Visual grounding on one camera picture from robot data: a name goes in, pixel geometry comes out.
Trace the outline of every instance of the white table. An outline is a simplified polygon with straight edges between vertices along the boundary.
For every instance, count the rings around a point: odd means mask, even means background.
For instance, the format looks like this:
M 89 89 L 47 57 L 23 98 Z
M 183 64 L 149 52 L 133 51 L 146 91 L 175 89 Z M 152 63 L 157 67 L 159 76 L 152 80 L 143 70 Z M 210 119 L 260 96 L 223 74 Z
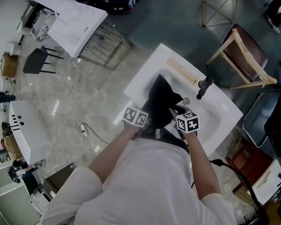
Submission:
M 216 26 L 216 25 L 221 25 L 221 24 L 226 24 L 226 23 L 231 23 L 234 21 L 235 18 L 235 13 L 236 13 L 236 7 L 237 7 L 237 0 L 232 0 L 232 17 L 228 18 L 226 15 L 224 15 L 223 13 L 220 12 L 221 8 L 228 2 L 229 0 L 225 0 L 220 6 L 219 8 L 215 8 L 213 5 L 211 5 L 208 0 L 203 0 L 203 10 L 202 10 L 202 26 L 203 27 L 211 27 L 211 26 Z M 213 15 L 211 15 L 210 18 L 206 18 L 206 14 L 207 14 L 207 6 L 210 7 L 211 9 L 214 10 Z M 215 22 L 210 24 L 209 22 L 211 21 L 211 19 L 217 14 L 221 14 L 223 17 L 226 18 L 225 21 L 223 22 Z
M 56 19 L 48 34 L 62 46 L 73 58 L 77 58 L 90 37 L 107 17 L 107 12 L 74 1 L 61 1 L 69 3 L 72 9 L 62 12 Z
M 281 166 L 275 159 L 263 175 L 252 186 L 258 201 L 265 204 L 281 186 L 281 179 L 278 177 L 281 174 Z
M 51 142 L 43 126 L 38 122 L 36 109 L 27 101 L 12 101 L 9 108 L 9 124 L 15 140 L 30 165 L 47 158 Z

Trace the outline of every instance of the concrete floor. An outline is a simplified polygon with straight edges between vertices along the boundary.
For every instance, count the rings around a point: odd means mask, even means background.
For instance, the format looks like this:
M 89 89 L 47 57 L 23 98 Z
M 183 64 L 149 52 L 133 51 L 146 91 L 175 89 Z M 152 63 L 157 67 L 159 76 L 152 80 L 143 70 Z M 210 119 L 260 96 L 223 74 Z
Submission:
M 214 6 L 225 0 L 211 0 Z M 231 14 L 231 4 L 222 11 Z M 281 84 L 281 34 L 273 32 L 263 16 L 263 0 L 238 0 L 233 24 L 240 24 L 258 42 L 268 55 L 266 72 L 277 78 Z M 206 75 L 212 76 L 219 86 L 241 84 L 237 73 L 223 59 L 216 59 L 210 68 L 206 61 L 221 46 L 233 24 L 204 28 L 201 25 L 202 0 L 140 0 L 133 12 L 109 15 L 109 21 L 135 45 L 148 51 L 155 50 L 160 43 L 173 49 Z M 246 88 L 230 91 L 233 102 L 246 113 L 260 88 Z M 271 115 L 279 94 L 264 95 L 246 122 L 247 129 L 258 141 L 264 135 L 264 123 Z M 261 148 L 270 156 L 275 153 L 269 141 Z
M 77 167 L 88 167 L 106 147 L 88 128 L 89 135 L 82 136 L 79 131 L 82 122 L 92 127 L 107 143 L 120 133 L 124 124 L 115 120 L 129 101 L 123 90 L 148 60 L 150 53 L 134 47 L 111 72 L 89 62 L 78 62 L 60 51 L 58 55 L 63 60 L 49 57 L 46 61 L 51 65 L 43 67 L 44 71 L 56 71 L 56 74 L 24 74 L 27 56 L 40 46 L 31 36 L 24 37 L 14 89 L 18 100 L 28 100 L 35 107 L 37 119 L 52 143 L 49 156 L 36 171 L 39 181 L 43 182 L 71 163 Z M 46 47 L 53 49 L 54 45 L 47 43 Z M 209 159 L 224 160 L 239 137 L 238 131 L 232 129 Z M 239 178 L 229 168 L 213 167 L 222 196 L 232 204 L 237 224 L 243 224 L 244 216 L 251 217 L 255 210 L 232 193 L 240 183 Z

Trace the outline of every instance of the black chair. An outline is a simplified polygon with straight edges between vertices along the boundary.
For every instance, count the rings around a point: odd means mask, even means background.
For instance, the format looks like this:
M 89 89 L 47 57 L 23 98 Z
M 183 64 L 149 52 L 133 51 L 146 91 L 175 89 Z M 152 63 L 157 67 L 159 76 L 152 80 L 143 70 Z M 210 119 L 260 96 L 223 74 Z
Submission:
M 23 68 L 23 73 L 26 74 L 55 73 L 51 71 L 42 70 L 44 64 L 50 64 L 49 62 L 46 62 L 47 57 L 51 56 L 59 59 L 63 59 L 63 58 L 53 54 L 49 54 L 47 50 L 57 52 L 56 50 L 45 48 L 44 46 L 42 46 L 41 48 L 37 48 L 26 59 Z
M 244 121 L 246 117 L 250 114 L 250 112 L 253 110 L 254 106 L 257 104 L 259 99 L 263 94 L 266 92 L 280 92 L 280 96 L 278 98 L 278 102 L 272 112 L 272 115 L 268 118 L 264 125 L 265 135 L 262 138 L 262 140 L 259 143 L 256 143 L 248 131 L 244 127 Z M 242 119 L 242 130 L 246 133 L 250 141 L 258 148 L 260 148 L 264 142 L 269 138 L 275 153 L 278 157 L 281 157 L 281 86 L 276 86 L 273 90 L 268 90 L 263 93 L 259 93 L 256 100 L 252 104 L 251 108 L 247 112 L 247 114 Z

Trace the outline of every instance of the chair seat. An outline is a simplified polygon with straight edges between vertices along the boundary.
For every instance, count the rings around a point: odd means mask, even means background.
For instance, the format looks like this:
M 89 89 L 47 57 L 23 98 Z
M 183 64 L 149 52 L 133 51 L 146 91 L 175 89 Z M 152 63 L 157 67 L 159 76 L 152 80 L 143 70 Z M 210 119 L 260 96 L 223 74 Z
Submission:
M 272 115 L 264 125 L 264 131 L 268 136 L 278 157 L 281 157 L 281 93 Z
M 35 49 L 26 59 L 23 73 L 39 74 L 48 57 L 48 53 L 44 53 L 43 49 Z
M 262 69 L 266 66 L 267 56 L 261 49 L 261 47 L 255 42 L 255 40 L 238 24 L 235 24 L 232 29 L 237 29 L 239 36 L 241 37 L 244 45 L 252 54 L 256 62 Z M 232 35 L 232 29 L 226 36 L 224 42 Z M 253 82 L 258 77 L 258 74 L 254 71 L 249 63 L 245 60 L 242 52 L 240 51 L 236 41 L 234 40 L 225 50 L 224 53 L 234 63 L 237 69 L 250 81 Z

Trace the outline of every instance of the white sink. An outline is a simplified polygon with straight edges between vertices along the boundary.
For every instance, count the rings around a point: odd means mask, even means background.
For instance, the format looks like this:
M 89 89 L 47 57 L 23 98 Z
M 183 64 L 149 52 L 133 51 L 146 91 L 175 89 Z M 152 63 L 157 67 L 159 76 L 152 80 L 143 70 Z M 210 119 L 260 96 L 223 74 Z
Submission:
M 181 73 L 168 65 L 168 60 L 173 59 L 189 73 L 197 78 L 195 84 L 186 79 Z M 242 112 L 235 104 L 216 86 L 211 85 L 203 98 L 196 98 L 200 88 L 198 81 L 206 76 L 196 69 L 191 63 L 172 51 L 163 44 L 154 51 L 144 66 L 128 84 L 124 93 L 138 107 L 142 107 L 148 99 L 149 91 L 157 76 L 161 74 L 170 84 L 175 93 L 182 98 L 189 98 L 187 107 L 193 110 L 200 121 L 198 138 L 209 156 L 230 133 L 233 127 L 242 117 Z M 166 128 L 176 137 L 179 137 L 173 127 L 174 122 Z

